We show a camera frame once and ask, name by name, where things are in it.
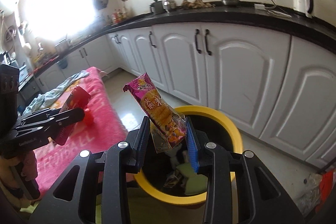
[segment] snack package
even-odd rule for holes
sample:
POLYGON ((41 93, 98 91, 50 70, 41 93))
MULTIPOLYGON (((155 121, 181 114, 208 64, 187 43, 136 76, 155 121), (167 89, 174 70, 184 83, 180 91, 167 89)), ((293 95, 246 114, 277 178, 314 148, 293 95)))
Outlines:
MULTIPOLYGON (((91 95, 87 93, 87 91, 84 90, 82 87, 77 85, 75 86, 75 88, 73 89, 73 91, 71 92, 71 94, 69 95, 69 97, 67 98, 67 100, 65 101, 64 105, 62 106, 59 112, 60 113, 65 112, 67 110, 74 109, 77 107, 84 109, 89 103, 90 99, 91 95)), ((61 128, 60 133, 54 139, 55 143, 59 145, 65 145, 68 137, 73 132, 74 127, 75 124, 73 123, 67 127, 61 128)))
POLYGON ((127 90, 159 129, 151 127, 157 153, 173 148, 185 138, 185 117, 178 114, 161 98, 147 73, 126 84, 123 91, 127 90))

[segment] stainless steel container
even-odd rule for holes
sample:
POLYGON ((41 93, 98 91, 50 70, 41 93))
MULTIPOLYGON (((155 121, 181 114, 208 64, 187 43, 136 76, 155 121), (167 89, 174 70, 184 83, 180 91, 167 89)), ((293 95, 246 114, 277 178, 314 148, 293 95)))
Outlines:
POLYGON ((69 49, 69 43, 67 39, 63 39, 55 46, 55 49, 59 55, 65 53, 69 49))
POLYGON ((240 0, 222 0, 225 6, 237 6, 240 0))
POLYGON ((165 12, 165 9, 163 8, 163 5, 162 5, 162 0, 160 1, 154 0, 154 2, 149 7, 153 15, 157 15, 157 14, 161 14, 165 12))
POLYGON ((175 11, 176 10, 176 1, 175 0, 165 0, 163 2, 163 8, 165 8, 165 10, 167 12, 171 12, 171 11, 175 11))

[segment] metal screw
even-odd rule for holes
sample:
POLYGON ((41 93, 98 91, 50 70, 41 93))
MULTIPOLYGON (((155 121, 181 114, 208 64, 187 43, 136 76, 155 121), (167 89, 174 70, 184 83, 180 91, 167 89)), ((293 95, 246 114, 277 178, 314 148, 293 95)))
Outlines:
POLYGON ((247 150, 247 151, 244 152, 244 155, 247 158, 253 158, 254 153, 252 151, 250 151, 250 150, 247 150))
POLYGON ((82 150, 82 151, 79 153, 79 155, 80 155, 82 158, 87 157, 89 154, 90 154, 90 151, 89 151, 89 150, 82 150))
POLYGON ((213 142, 208 142, 206 144, 206 147, 209 148, 209 149, 215 149, 216 148, 216 144, 213 143, 213 142))
POLYGON ((127 146, 128 146, 128 143, 125 142, 125 141, 118 143, 118 147, 119 147, 119 148, 125 148, 125 147, 127 147, 127 146))

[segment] red candy wrapper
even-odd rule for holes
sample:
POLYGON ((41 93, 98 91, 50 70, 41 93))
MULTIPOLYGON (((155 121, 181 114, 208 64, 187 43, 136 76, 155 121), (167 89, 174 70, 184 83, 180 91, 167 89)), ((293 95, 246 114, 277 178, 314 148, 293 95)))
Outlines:
MULTIPOLYGON (((73 91, 71 92, 71 94, 69 95, 69 97, 67 98, 67 100, 65 101, 64 105, 62 106, 59 112, 61 113, 78 107, 85 109, 90 99, 91 95, 87 93, 86 90, 77 85, 75 86, 75 88, 73 89, 73 91)), ((54 139, 55 143, 59 145, 65 145, 74 127, 75 124, 73 123, 67 127, 61 128, 60 133, 54 139)))

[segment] trash can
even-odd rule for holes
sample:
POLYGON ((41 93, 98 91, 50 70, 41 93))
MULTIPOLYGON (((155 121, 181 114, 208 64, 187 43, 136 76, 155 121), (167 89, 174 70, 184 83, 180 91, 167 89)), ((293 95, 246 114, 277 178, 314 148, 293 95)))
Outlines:
MULTIPOLYGON (((228 151, 243 152, 242 138, 237 127, 223 113, 204 106, 181 106, 175 110, 189 116, 194 128, 204 131, 210 141, 223 146, 228 151)), ((167 174, 172 171, 169 156, 165 153, 156 153, 150 137, 143 167, 134 176, 139 186, 152 197, 174 205, 188 206, 206 201, 206 192, 185 196, 177 190, 163 188, 167 174)), ((235 174, 231 172, 231 181, 234 179, 235 174)))

